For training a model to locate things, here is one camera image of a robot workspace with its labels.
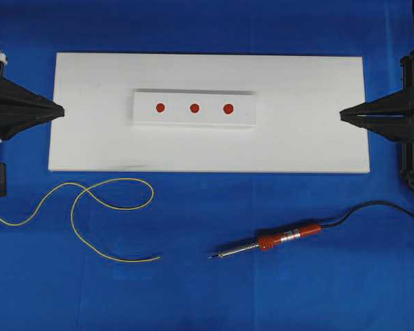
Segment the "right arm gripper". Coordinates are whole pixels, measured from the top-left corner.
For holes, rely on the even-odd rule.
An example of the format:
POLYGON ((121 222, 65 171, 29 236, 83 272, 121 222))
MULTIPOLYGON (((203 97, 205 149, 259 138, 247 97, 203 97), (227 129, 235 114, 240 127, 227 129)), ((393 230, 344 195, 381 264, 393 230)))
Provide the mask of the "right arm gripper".
POLYGON ((402 174, 414 179, 414 51, 402 58, 401 66, 403 90, 342 110, 340 117, 342 121, 370 130, 390 141, 405 142, 402 145, 402 174))

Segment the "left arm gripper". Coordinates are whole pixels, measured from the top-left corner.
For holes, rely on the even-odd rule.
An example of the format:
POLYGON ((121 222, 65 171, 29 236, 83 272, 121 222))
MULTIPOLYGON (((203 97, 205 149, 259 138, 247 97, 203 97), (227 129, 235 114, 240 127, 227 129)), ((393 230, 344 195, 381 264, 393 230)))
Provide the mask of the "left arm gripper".
POLYGON ((11 115, 0 117, 0 143, 13 138, 16 134, 44 124, 65 115, 64 108, 55 102, 35 94, 18 84, 2 77, 3 69, 8 64, 7 56, 0 51, 0 106, 26 107, 41 109, 49 114, 29 116, 11 115))

